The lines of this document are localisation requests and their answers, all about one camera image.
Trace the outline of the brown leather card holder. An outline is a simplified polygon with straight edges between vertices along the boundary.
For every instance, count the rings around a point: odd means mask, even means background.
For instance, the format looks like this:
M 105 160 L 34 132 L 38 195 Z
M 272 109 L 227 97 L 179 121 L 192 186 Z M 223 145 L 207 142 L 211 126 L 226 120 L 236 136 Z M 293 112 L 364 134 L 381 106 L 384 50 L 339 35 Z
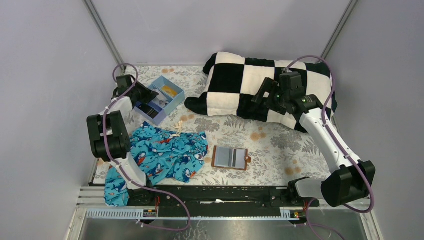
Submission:
M 246 171 L 252 158 L 243 148 L 215 146 L 211 166 L 214 168 Z

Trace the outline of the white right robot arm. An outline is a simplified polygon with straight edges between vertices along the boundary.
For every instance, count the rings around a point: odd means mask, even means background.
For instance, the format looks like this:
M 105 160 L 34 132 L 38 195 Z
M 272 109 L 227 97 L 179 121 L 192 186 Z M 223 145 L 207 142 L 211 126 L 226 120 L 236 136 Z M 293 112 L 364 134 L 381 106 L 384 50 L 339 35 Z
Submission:
M 369 198 L 366 213 L 374 207 L 372 182 L 376 168 L 371 161 L 362 161 L 337 133 L 319 98 L 307 95 L 298 72 L 284 72 L 278 80 L 266 77 L 252 102 L 263 104 L 279 114 L 290 114 L 312 137 L 326 160 L 327 178 L 300 178 L 289 182 L 295 200 L 322 199 L 330 206 L 348 207 L 349 203 Z

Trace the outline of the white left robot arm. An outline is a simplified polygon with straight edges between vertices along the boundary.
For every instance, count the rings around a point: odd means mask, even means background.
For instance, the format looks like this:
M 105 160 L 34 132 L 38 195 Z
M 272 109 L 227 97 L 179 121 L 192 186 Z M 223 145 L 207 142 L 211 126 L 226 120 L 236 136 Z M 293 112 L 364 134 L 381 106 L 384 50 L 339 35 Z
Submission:
M 90 148 L 94 157 L 109 162 L 118 171 L 129 190 L 138 190 L 146 187 L 148 180 L 131 155 L 124 117 L 135 107 L 150 103 L 158 93 L 132 75 L 118 76 L 116 83 L 110 105 L 86 119 Z

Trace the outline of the silver card in box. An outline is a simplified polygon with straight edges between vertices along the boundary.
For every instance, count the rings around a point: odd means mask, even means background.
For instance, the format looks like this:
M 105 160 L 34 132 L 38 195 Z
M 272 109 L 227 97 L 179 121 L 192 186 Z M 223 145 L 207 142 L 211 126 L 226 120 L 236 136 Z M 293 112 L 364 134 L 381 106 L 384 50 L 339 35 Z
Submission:
M 159 96 L 157 96 L 154 99 L 154 102 L 155 102 L 155 104 L 157 104 L 158 106 L 160 106 L 162 109 L 164 109 L 169 104 L 169 102 L 168 102 L 168 100 L 167 100 L 166 97 L 163 98 L 163 97 L 159 97 Z

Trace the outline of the black card in box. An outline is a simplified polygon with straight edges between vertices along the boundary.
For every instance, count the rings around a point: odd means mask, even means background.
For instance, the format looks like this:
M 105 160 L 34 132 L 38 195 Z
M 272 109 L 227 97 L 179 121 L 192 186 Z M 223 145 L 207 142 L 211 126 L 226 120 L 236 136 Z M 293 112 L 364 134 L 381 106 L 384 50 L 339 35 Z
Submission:
M 153 107 L 151 107 L 147 104 L 139 105 L 138 109 L 151 119 L 156 118 L 157 115 L 159 114 L 159 112 L 157 110 L 155 110 Z

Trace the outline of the gold card in box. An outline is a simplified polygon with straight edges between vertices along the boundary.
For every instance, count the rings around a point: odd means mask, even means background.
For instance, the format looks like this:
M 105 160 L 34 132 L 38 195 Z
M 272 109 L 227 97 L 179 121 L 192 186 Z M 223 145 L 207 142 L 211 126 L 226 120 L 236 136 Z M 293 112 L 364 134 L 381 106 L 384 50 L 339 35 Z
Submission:
M 161 87 L 161 90 L 169 95 L 171 98 L 175 98 L 178 95 L 178 92 L 168 85 L 164 85 Z

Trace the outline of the blue three-compartment organizer box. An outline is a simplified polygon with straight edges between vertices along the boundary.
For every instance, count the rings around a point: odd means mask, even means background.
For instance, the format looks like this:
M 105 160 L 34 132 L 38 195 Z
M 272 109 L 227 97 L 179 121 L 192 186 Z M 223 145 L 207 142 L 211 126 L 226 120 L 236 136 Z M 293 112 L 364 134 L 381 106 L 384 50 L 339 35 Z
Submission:
M 174 98 L 167 95 L 165 92 L 161 90 L 161 87 L 164 85 L 169 86 L 173 88 L 174 90 L 176 90 L 178 92 L 178 95 Z M 177 86 L 176 84 L 174 84 L 173 82 L 165 78 L 164 76 L 160 76 L 159 78 L 157 78 L 148 86 L 148 88 L 159 93 L 158 97 L 167 98 L 169 102 L 168 105 L 165 108 L 161 108 L 160 106 L 155 104 L 154 100 L 148 103 L 147 105 L 149 105 L 150 107 L 158 111 L 158 115 L 154 119 L 148 117 L 147 115 L 145 115 L 143 112 L 139 110 L 138 108 L 139 105 L 143 103 L 136 103 L 134 110 L 137 113 L 139 113 L 141 116 L 143 116 L 144 118 L 152 122 L 154 125 L 158 126 L 168 116 L 171 115 L 171 113 L 177 108 L 177 106 L 179 106 L 185 100 L 185 92 L 182 88 L 180 88 L 179 86 Z

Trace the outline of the black white checkered pillow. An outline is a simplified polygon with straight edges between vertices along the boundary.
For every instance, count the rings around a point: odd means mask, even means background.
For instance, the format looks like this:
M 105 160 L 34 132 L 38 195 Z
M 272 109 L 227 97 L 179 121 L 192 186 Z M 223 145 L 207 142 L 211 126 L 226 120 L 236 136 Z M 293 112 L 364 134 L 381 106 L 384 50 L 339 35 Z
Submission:
M 279 123 L 301 133 L 307 131 L 286 113 L 269 110 L 263 103 L 252 101 L 265 78 L 277 80 L 292 61 L 242 57 L 229 52 L 216 52 L 204 65 L 206 86 L 199 97 L 187 97 L 184 105 L 205 116 L 233 115 L 247 120 Z M 296 62 L 289 68 L 301 75 L 305 95 L 316 95 L 324 104 L 331 92 L 331 74 L 325 63 Z

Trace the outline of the floral patterned table cloth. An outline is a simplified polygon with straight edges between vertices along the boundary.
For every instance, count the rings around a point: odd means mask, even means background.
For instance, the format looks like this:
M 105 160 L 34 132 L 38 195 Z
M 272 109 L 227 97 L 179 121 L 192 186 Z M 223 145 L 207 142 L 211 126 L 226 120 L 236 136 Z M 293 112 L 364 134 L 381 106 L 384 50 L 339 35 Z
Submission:
M 185 97 L 197 97 L 207 77 L 202 66 L 137 66 L 138 80 L 148 86 L 163 76 L 184 90 Z M 185 185 L 285 186 L 302 177 L 324 178 L 330 174 L 327 163 L 306 133 L 278 123 L 246 120 L 233 115 L 203 116 L 180 104 L 159 128 L 172 128 L 183 122 L 186 133 L 205 132 L 209 152 L 203 167 Z M 247 170 L 212 167 L 214 147 L 247 149 L 251 162 Z

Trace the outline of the blue shark print shorts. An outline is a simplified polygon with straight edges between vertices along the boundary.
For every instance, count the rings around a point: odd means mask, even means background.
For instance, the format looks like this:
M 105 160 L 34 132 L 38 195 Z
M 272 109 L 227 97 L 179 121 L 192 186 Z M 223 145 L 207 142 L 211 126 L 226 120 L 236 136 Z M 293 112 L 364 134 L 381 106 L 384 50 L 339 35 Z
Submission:
M 129 153 L 153 186 L 165 179 L 189 183 L 203 167 L 208 150 L 204 131 L 178 134 L 146 121 L 129 137 Z

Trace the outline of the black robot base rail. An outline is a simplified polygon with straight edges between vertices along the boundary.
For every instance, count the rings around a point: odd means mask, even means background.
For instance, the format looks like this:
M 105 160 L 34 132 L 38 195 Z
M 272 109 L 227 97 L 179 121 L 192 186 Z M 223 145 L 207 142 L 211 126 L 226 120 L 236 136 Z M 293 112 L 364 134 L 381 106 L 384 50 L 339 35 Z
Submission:
M 309 198 L 301 198 L 285 186 L 195 186 L 158 185 L 153 191 L 129 190 L 128 206 L 190 210 L 216 206 L 240 208 L 285 208 L 304 210 Z

